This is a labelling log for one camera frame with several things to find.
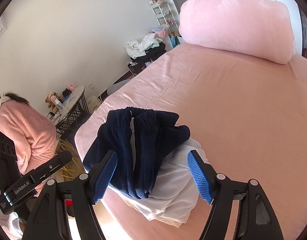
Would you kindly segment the pile of white clothes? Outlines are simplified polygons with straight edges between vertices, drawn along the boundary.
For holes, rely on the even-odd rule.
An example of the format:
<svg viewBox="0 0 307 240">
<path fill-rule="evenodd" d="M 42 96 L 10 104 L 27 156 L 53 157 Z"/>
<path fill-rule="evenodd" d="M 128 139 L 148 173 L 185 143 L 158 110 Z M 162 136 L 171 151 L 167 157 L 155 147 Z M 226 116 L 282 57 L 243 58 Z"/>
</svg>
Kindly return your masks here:
<svg viewBox="0 0 307 240">
<path fill-rule="evenodd" d="M 127 42 L 124 49 L 131 59 L 136 59 L 145 56 L 147 50 L 158 47 L 162 41 L 155 33 L 149 33 L 140 42 L 137 40 Z"/>
</svg>

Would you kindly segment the rolled pink duvet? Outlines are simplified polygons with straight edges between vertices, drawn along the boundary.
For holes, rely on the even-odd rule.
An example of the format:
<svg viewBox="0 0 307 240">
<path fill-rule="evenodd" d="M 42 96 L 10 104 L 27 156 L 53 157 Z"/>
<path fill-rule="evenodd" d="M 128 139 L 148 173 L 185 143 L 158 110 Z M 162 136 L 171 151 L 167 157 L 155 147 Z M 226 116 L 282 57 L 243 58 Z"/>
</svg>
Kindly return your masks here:
<svg viewBox="0 0 307 240">
<path fill-rule="evenodd" d="M 179 14 L 186 43 L 286 64 L 296 53 L 287 6 L 273 0 L 187 0 Z"/>
</svg>

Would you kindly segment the folded white garment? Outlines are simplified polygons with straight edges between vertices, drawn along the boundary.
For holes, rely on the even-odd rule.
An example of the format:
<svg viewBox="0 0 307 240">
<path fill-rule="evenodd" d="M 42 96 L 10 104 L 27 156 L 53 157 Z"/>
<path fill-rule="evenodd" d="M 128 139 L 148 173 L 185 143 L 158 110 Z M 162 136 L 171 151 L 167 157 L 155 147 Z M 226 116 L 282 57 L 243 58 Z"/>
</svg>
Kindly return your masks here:
<svg viewBox="0 0 307 240">
<path fill-rule="evenodd" d="M 200 143 L 189 138 L 163 159 L 154 187 L 146 199 L 134 199 L 113 187 L 110 189 L 147 220 L 158 220 L 179 228 L 188 221 L 199 196 L 187 163 L 191 150 L 196 150 L 202 160 L 208 162 Z"/>
</svg>

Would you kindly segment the navy blue striped shorts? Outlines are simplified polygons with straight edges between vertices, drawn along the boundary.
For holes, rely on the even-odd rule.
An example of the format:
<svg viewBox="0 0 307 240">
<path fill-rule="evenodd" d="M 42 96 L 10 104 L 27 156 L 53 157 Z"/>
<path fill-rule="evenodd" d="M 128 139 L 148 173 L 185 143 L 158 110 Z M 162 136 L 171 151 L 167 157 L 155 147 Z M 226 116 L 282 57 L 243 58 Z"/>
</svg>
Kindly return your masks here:
<svg viewBox="0 0 307 240">
<path fill-rule="evenodd" d="M 136 107 L 109 111 L 83 159 L 85 169 L 90 171 L 113 151 L 118 161 L 111 187 L 132 198 L 147 198 L 163 159 L 190 138 L 189 127 L 178 126 L 178 118 L 177 113 Z"/>
</svg>

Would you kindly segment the pink bed sheet mattress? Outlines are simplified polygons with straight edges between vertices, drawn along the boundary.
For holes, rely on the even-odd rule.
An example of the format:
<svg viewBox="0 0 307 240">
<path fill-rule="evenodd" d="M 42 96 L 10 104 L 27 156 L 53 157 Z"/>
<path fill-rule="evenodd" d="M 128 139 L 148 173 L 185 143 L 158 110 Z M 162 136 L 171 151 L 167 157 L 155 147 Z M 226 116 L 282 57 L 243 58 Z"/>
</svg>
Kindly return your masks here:
<svg viewBox="0 0 307 240">
<path fill-rule="evenodd" d="M 307 225 L 307 59 L 285 65 L 181 44 L 110 95 L 77 131 L 84 157 L 107 113 L 128 106 L 175 112 L 217 172 L 257 179 L 284 239 Z"/>
</svg>

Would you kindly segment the round side table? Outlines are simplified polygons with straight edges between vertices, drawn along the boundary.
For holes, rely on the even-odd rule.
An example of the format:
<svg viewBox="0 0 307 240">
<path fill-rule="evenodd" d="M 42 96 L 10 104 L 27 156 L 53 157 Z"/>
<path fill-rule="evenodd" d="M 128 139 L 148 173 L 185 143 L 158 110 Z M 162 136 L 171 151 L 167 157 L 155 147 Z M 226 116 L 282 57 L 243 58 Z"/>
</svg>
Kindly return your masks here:
<svg viewBox="0 0 307 240">
<path fill-rule="evenodd" d="M 79 126 L 80 117 L 89 114 L 85 98 L 85 86 L 79 86 L 64 101 L 64 109 L 58 111 L 55 116 L 49 113 L 47 117 L 54 123 L 58 134 L 64 135 L 66 131 L 73 130 L 74 125 Z"/>
</svg>

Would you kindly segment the person in pink sweater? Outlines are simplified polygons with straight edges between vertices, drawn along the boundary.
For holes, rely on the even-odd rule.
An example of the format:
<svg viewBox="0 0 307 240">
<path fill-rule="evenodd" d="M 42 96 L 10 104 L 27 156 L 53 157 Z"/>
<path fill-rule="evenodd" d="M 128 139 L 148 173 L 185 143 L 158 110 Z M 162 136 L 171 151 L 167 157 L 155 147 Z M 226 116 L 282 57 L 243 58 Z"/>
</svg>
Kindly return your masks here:
<svg viewBox="0 0 307 240">
<path fill-rule="evenodd" d="M 14 142 L 17 166 L 22 175 L 55 155 L 55 125 L 17 94 L 0 95 L 0 132 Z"/>
</svg>

